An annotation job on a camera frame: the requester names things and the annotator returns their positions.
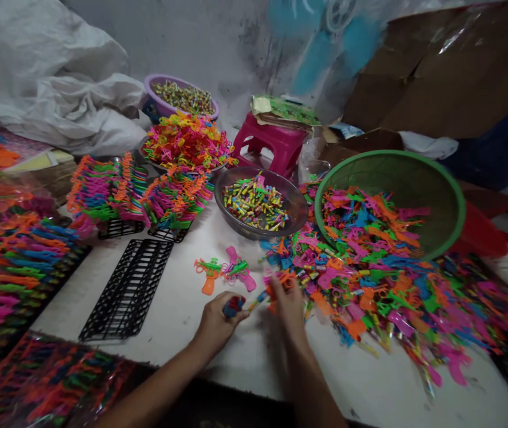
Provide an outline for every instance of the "red container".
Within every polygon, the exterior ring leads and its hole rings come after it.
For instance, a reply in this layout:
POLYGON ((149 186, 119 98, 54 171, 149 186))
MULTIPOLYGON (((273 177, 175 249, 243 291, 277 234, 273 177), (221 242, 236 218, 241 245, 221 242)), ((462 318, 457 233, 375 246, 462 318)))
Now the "red container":
POLYGON ((479 209, 466 201, 466 222, 462 235, 452 247, 458 253, 503 257, 508 253, 503 233, 479 209))

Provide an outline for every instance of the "gray wall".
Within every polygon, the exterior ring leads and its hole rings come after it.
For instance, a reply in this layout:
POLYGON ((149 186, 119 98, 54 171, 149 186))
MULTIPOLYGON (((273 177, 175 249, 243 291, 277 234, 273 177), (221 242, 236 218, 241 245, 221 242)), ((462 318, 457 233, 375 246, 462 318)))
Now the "gray wall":
POLYGON ((128 52, 131 75, 172 74, 208 90, 232 134, 256 93, 287 92, 310 34, 272 38, 268 0, 65 0, 128 52))
MULTIPOLYGON (((314 87, 304 91, 302 100, 315 107, 325 122, 342 113, 355 70, 347 72, 346 57, 335 59, 342 51, 338 45, 329 49, 330 43, 325 42, 324 49, 306 50, 319 31, 326 1, 62 0, 125 48, 134 78, 172 74, 210 91, 220 105, 219 124, 230 138, 244 121, 251 95, 288 93, 300 64, 320 73, 317 79, 311 73, 305 79, 305 87, 314 87), (305 4, 315 13, 308 13, 305 4), (302 63, 304 57, 310 60, 302 63)), ((383 24, 398 16, 488 1, 496 0, 359 0, 357 8, 372 19, 380 34, 383 24)), ((363 53, 358 46, 366 39, 362 34, 338 44, 351 46, 366 59, 374 49, 369 52, 368 46, 363 53)), ((371 34, 369 40, 373 48, 375 36, 371 34)))

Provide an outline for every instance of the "white sack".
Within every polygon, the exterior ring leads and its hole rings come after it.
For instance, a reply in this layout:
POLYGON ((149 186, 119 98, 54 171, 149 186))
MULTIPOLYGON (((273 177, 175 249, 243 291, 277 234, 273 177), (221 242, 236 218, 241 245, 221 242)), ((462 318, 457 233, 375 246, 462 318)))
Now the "white sack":
POLYGON ((58 0, 0 0, 0 126, 76 154, 117 155, 145 131, 143 85, 107 33, 58 0))

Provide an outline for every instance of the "pile of toy guns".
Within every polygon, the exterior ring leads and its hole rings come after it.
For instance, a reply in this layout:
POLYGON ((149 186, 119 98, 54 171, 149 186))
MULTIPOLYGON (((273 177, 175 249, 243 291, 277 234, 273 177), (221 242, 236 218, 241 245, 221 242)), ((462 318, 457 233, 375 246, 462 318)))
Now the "pile of toy guns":
POLYGON ((147 187, 147 171, 128 152, 115 163, 83 157, 72 182, 71 227, 83 237, 99 222, 115 218, 153 229, 188 229, 214 190, 207 175, 183 174, 176 167, 147 187))
POLYGON ((86 255, 74 230, 43 218, 48 211, 27 188, 0 177, 0 355, 86 255))
POLYGON ((0 362, 0 426, 91 426, 135 364, 28 332, 0 362))

